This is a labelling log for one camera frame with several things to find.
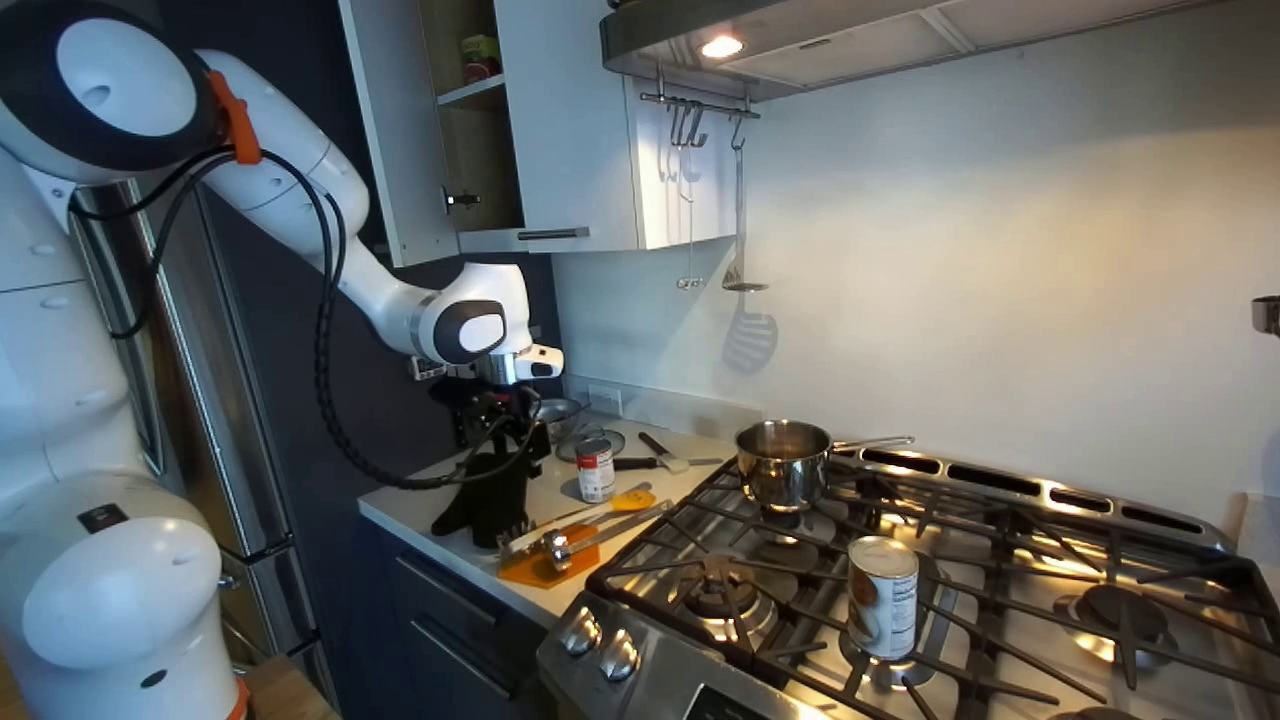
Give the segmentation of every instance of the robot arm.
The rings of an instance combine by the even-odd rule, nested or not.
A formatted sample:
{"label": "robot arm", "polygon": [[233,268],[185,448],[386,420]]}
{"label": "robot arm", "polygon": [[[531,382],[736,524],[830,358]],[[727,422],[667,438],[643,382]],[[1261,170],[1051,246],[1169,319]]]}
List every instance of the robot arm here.
{"label": "robot arm", "polygon": [[[370,188],[340,146],[238,56],[199,53],[199,61],[250,104],[261,142],[296,164],[340,206],[340,214],[323,206],[345,251],[340,293],[366,309],[389,346],[435,364],[482,364],[494,382],[562,377],[562,346],[527,337],[527,289],[515,265],[467,265],[439,293],[398,278],[357,237],[370,214]],[[210,170],[210,188],[323,272],[311,196],[282,164],[224,164]]]}

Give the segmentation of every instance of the range hood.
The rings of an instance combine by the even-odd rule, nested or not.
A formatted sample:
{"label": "range hood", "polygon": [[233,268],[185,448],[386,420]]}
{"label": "range hood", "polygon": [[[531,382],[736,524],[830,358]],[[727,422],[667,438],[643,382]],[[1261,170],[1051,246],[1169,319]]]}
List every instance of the range hood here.
{"label": "range hood", "polygon": [[[628,0],[599,20],[599,44],[625,76],[774,98],[1196,3],[1212,0]],[[744,53],[704,61],[721,33]]]}

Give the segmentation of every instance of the stove front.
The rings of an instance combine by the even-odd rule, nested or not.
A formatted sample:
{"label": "stove front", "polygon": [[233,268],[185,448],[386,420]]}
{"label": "stove front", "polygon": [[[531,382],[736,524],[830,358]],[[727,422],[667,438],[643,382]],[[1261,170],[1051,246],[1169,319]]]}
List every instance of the stove front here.
{"label": "stove front", "polygon": [[[848,560],[863,537],[908,556],[908,607]],[[887,607],[908,654],[878,654]],[[707,477],[592,573],[541,673],[575,715],[1273,720],[1280,611],[1201,520],[851,443],[786,515]]]}

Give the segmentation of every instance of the shelf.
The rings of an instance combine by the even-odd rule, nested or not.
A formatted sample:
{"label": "shelf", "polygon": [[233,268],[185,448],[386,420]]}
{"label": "shelf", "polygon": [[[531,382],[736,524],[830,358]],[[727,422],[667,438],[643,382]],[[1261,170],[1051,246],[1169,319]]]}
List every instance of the shelf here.
{"label": "shelf", "polygon": [[487,90],[500,90],[510,79],[506,76],[483,76],[475,82],[464,82],[464,86],[454,86],[446,94],[435,94],[439,106],[454,106],[454,104],[467,104],[467,98],[482,98]]}

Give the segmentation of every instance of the stove knob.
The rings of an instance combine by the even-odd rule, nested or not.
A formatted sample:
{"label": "stove knob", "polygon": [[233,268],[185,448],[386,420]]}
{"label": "stove knob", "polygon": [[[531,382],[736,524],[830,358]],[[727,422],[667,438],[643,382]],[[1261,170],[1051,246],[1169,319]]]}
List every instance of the stove knob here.
{"label": "stove knob", "polygon": [[599,644],[599,618],[588,607],[575,607],[575,614],[562,631],[562,646],[567,654],[588,654]]}
{"label": "stove knob", "polygon": [[619,685],[619,680],[637,676],[637,666],[640,666],[640,651],[631,644],[631,631],[615,626],[614,640],[603,644],[599,676],[610,685]]}

